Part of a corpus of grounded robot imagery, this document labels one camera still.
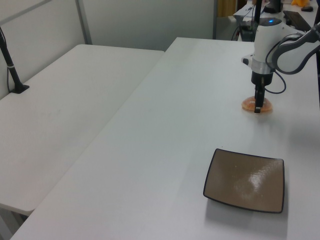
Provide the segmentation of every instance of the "white desk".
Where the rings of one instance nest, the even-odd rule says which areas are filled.
[[[318,240],[320,114],[315,59],[249,113],[251,42],[177,38],[12,240]],[[270,89],[282,88],[274,77]],[[285,164],[281,214],[203,196],[216,148]]]
[[[78,45],[0,101],[0,207],[29,215],[163,55]]]
[[[282,11],[298,12],[304,18],[304,20],[312,27],[315,23],[317,9],[318,9],[317,1],[316,0],[310,1],[310,6],[313,7],[312,12],[301,11],[301,7],[299,7],[297,5],[283,4]],[[278,18],[278,19],[281,19],[285,23],[286,20],[285,20],[284,16],[285,15],[283,12],[280,12],[277,14],[263,12],[260,17],[261,18]],[[239,15],[234,15],[234,17],[237,19],[238,22],[242,22],[242,20],[250,21],[251,20],[251,12],[244,19],[243,19],[243,16],[239,16]]]

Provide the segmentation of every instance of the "wooden panel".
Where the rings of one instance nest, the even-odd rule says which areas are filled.
[[[236,12],[237,0],[218,0],[218,18],[232,16]]]

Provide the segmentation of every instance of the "cable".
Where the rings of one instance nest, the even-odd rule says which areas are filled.
[[[255,12],[255,7],[256,7],[256,5],[253,5],[253,8],[252,8],[252,14],[251,14],[251,24],[254,22],[254,12]]]
[[[268,93],[270,94],[282,94],[286,89],[287,89],[287,84],[286,81],[284,80],[284,78],[276,71],[276,69],[274,67],[272,67],[269,63],[268,63],[268,57],[270,55],[270,53],[272,52],[273,49],[275,49],[276,46],[278,46],[278,44],[280,43],[280,41],[278,41],[268,52],[268,54],[265,56],[265,63],[266,65],[271,69],[272,72],[274,72],[275,74],[277,74],[279,76],[279,78],[282,80],[284,88],[282,91],[278,91],[278,92],[274,92],[274,91],[270,91],[268,89],[266,89],[266,87],[264,87],[264,90],[266,90]]]
[[[251,10],[252,10],[253,8],[254,8],[254,6],[253,6],[253,7],[249,7],[248,10],[250,10],[250,11],[248,11],[248,12],[246,13],[246,15],[243,16],[243,18],[245,18],[245,17],[251,12]]]
[[[9,68],[6,68],[6,86],[8,88],[8,92],[11,93],[10,88],[9,88]]]
[[[234,32],[233,32],[233,34],[232,34],[232,37],[231,37],[231,41],[233,41],[234,35],[235,35],[237,29],[239,29],[239,28],[240,28],[240,26],[237,26],[237,27],[235,28],[235,30],[234,30]]]
[[[1,33],[1,35],[3,36],[5,46],[7,46],[7,40],[6,40],[5,34],[4,34],[4,32],[2,31],[2,28],[1,28],[1,27],[0,27],[0,33]]]
[[[279,78],[282,80],[283,85],[284,85],[283,90],[282,91],[278,91],[278,92],[274,92],[274,91],[270,91],[270,90],[266,89],[266,87],[264,87],[264,90],[266,90],[268,93],[271,93],[271,94],[282,94],[287,89],[286,81],[284,80],[284,78],[277,71],[274,71],[274,73],[277,74],[279,76]]]
[[[2,31],[1,27],[0,27],[0,33],[3,36],[4,44],[7,47],[7,40],[6,40],[5,34]],[[6,67],[6,86],[8,88],[8,92],[11,93],[10,88],[9,88],[9,68],[8,67]]]

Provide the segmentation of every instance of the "square plate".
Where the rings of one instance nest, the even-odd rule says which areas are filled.
[[[242,209],[281,213],[285,195],[284,161],[216,149],[203,195]]]

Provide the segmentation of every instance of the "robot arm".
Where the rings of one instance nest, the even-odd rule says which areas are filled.
[[[320,50],[320,25],[315,25],[298,39],[283,39],[272,54],[273,67],[283,74],[296,74],[309,58]]]
[[[320,49],[320,25],[307,33],[295,30],[277,18],[263,18],[257,28],[254,53],[242,58],[252,69],[255,85],[255,113],[260,113],[265,98],[265,86],[271,84],[273,72],[296,74],[308,59]]]

